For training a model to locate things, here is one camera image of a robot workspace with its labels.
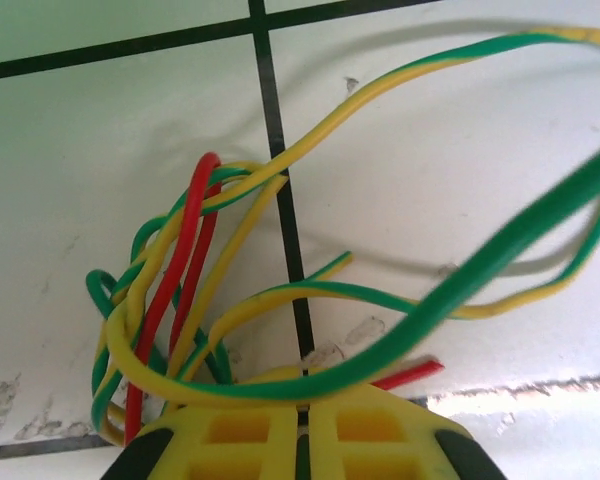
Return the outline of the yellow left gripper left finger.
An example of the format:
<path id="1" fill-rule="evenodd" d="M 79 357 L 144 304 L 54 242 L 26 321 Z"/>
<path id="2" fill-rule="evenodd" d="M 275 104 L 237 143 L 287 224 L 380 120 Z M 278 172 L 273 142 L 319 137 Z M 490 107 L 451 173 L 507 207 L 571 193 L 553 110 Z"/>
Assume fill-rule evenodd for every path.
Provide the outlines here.
<path id="1" fill-rule="evenodd" d="M 187 406 L 143 427 L 104 479 L 293 479 L 294 407 Z"/>

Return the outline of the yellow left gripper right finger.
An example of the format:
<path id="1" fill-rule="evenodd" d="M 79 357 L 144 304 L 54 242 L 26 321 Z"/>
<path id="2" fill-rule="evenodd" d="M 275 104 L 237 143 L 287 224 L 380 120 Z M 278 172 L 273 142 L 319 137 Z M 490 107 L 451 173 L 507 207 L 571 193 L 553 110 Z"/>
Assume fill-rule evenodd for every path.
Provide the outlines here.
<path id="1" fill-rule="evenodd" d="M 503 479 L 462 425 L 370 384 L 313 400 L 313 479 Z"/>

